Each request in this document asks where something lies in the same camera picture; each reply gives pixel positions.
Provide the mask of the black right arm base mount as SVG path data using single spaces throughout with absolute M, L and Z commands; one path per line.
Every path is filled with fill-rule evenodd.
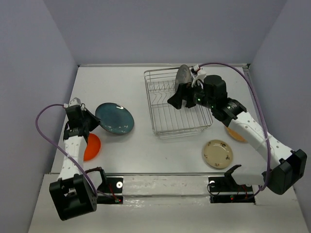
M 235 165 L 224 173 L 223 176 L 212 176 L 208 178 L 207 191 L 210 195 L 210 203 L 253 203 L 255 204 L 252 187 L 245 184 L 237 184 L 232 173 L 241 167 Z

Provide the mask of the teal blossom round plate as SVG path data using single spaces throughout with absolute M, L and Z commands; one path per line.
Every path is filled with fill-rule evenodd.
M 131 113 L 123 106 L 106 102 L 100 104 L 95 111 L 100 120 L 100 126 L 109 133 L 125 135 L 130 133 L 135 125 Z

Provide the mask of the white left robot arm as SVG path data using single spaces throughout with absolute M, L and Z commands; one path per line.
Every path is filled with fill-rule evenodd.
M 100 120 L 82 104 L 65 108 L 68 118 L 63 133 L 65 148 L 59 149 L 65 157 L 57 181 L 50 184 L 49 192 L 62 221 L 96 211 L 98 192 L 107 188 L 107 179 L 96 175 L 92 179 L 83 169 L 84 153 L 89 134 Z

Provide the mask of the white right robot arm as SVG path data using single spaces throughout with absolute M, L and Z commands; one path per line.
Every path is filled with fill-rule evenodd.
M 303 177 L 306 153 L 285 146 L 269 134 L 240 102 L 227 96 L 226 83 L 220 76 L 208 75 L 204 80 L 195 80 L 186 75 L 177 75 L 174 91 L 168 104 L 175 109 L 181 109 L 183 102 L 187 108 L 201 105 L 210 109 L 215 119 L 241 135 L 266 160 L 269 168 L 254 178 L 238 175 L 241 165 L 227 172 L 224 185 L 228 190 L 249 183 L 266 185 L 275 194 L 282 195 Z

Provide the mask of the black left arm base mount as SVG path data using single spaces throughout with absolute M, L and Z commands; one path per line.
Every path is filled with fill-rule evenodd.
M 102 182 L 97 188 L 99 192 L 97 203 L 98 204 L 123 204 L 123 177 L 121 176 L 108 176 L 107 182 Z

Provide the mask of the grey deer pattern plate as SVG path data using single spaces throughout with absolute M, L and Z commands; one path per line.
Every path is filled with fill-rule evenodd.
M 180 84 L 191 83 L 193 77 L 187 65 L 181 65 L 176 73 L 174 91 L 177 92 Z

